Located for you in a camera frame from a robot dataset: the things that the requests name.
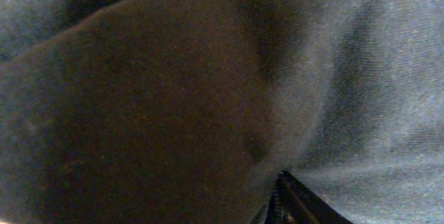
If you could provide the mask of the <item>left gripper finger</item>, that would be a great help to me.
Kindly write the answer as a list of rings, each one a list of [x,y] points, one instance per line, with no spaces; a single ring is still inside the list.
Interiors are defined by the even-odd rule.
[[[275,181],[264,223],[352,224],[288,171]]]

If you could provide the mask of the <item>black t-shirt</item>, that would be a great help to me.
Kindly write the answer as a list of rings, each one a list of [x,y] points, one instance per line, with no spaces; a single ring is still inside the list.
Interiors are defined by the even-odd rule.
[[[443,222],[443,0],[1,0],[4,223]]]

